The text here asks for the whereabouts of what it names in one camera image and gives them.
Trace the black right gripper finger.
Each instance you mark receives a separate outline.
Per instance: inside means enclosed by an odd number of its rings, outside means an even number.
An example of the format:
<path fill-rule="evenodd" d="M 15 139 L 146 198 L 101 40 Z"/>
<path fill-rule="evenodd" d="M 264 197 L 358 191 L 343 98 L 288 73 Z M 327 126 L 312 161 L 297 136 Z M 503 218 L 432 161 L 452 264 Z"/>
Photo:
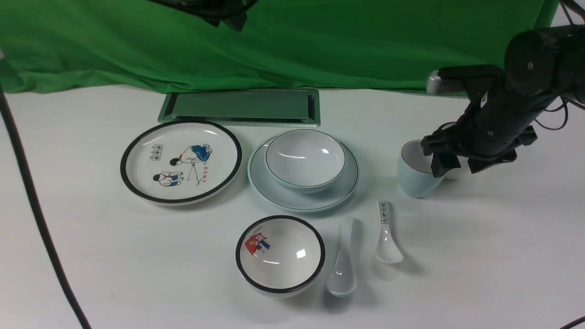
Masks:
<path fill-rule="evenodd" d="M 468 166 L 469 170 L 472 174 L 479 173 L 481 171 L 487 170 L 493 166 L 505 164 L 505 163 L 512 163 L 517 159 L 517 152 L 516 151 L 508 151 L 505 154 L 497 156 L 494 159 L 468 159 Z"/>
<path fill-rule="evenodd" d="M 431 170 L 433 177 L 442 178 L 451 170 L 461 169 L 459 158 L 455 154 L 435 152 L 432 156 Z"/>

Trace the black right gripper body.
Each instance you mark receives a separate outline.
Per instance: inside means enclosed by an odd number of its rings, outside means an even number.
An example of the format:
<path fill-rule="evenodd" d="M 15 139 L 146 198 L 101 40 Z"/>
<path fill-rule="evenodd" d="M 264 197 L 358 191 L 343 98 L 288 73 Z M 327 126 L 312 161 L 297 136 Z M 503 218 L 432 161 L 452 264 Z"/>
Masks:
<path fill-rule="evenodd" d="M 553 102 L 553 92 L 523 95 L 495 65 L 438 69 L 443 78 L 462 80 L 469 105 L 445 133 L 424 137 L 424 154 L 446 152 L 471 159 L 494 159 L 535 138 L 524 131 Z"/>

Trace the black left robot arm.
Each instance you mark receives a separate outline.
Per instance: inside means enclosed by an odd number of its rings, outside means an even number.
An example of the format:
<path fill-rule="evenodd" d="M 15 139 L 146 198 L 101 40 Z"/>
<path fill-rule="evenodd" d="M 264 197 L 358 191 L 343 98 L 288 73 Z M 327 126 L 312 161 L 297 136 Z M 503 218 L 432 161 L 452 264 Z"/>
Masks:
<path fill-rule="evenodd" d="M 176 11 L 188 13 L 206 21 L 213 27 L 226 25 L 232 31 L 241 32 L 249 11 L 257 0 L 153 0 Z"/>

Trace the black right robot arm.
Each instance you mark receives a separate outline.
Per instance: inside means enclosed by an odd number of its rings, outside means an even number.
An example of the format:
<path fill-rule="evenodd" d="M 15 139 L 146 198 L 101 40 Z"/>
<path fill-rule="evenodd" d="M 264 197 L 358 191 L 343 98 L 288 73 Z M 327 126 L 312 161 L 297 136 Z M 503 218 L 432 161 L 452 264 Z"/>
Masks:
<path fill-rule="evenodd" d="M 461 167 L 471 173 L 514 162 L 516 148 L 537 140 L 535 119 L 556 99 L 584 108 L 584 26 L 519 33 L 508 44 L 504 66 L 463 65 L 434 71 L 427 92 L 464 92 L 470 104 L 451 127 L 422 139 L 434 177 Z"/>

